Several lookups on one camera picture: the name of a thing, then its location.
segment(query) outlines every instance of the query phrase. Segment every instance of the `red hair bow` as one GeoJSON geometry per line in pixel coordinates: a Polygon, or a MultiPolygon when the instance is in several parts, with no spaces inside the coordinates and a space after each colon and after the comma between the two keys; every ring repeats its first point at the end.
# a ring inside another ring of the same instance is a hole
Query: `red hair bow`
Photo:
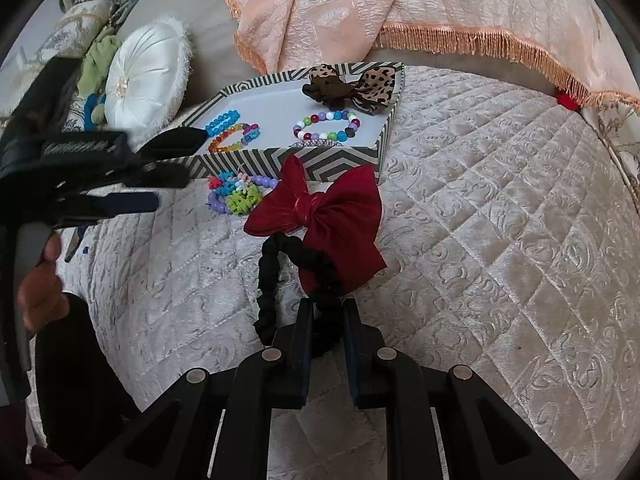
{"type": "MultiPolygon", "coordinates": [[[[374,241],[382,216],[382,202],[372,166],[342,174],[327,192],[309,194],[305,170],[295,155],[282,165],[282,180],[251,211],[244,232],[271,236],[307,227],[306,247],[325,251],[344,284],[343,294],[362,286],[386,264],[374,241]]],[[[307,294],[316,288],[311,272],[300,269],[307,294]]]]}

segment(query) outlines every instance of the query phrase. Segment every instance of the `peach blanket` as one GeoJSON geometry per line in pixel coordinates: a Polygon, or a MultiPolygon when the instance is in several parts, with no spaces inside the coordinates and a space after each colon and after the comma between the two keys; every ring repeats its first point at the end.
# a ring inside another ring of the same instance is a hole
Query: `peach blanket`
{"type": "Polygon", "coordinates": [[[593,0],[226,0],[236,45],[262,73],[362,60],[370,49],[523,63],[579,104],[640,108],[625,56],[593,0]]]}

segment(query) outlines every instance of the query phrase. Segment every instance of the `white round pillow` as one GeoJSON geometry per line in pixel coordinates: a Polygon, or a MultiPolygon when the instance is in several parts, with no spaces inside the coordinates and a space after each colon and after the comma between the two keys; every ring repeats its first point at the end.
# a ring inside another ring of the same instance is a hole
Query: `white round pillow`
{"type": "Polygon", "coordinates": [[[104,114],[113,129],[129,130],[134,149],[177,114],[187,86],[191,44],[181,22],[163,17],[122,43],[109,68],[104,114]]]}

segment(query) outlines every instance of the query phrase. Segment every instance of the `hand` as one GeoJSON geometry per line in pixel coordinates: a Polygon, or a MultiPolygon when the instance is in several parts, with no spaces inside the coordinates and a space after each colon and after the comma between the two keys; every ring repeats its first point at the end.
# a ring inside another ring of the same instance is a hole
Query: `hand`
{"type": "Polygon", "coordinates": [[[69,313],[62,280],[56,275],[56,260],[61,252],[62,242],[55,233],[44,249],[44,261],[24,277],[18,288],[17,302],[24,311],[22,320],[32,334],[69,313]]]}

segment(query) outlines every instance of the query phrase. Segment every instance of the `red flower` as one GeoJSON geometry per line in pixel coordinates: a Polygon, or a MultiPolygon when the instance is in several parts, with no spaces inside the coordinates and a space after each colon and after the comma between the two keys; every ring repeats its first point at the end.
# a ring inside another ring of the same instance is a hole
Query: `red flower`
{"type": "Polygon", "coordinates": [[[209,177],[209,189],[216,189],[220,186],[222,186],[222,181],[218,177],[209,177]]]}
{"type": "Polygon", "coordinates": [[[556,100],[559,105],[564,106],[568,110],[575,112],[580,109],[580,105],[574,101],[574,99],[567,92],[558,92],[556,94],[556,100]]]}

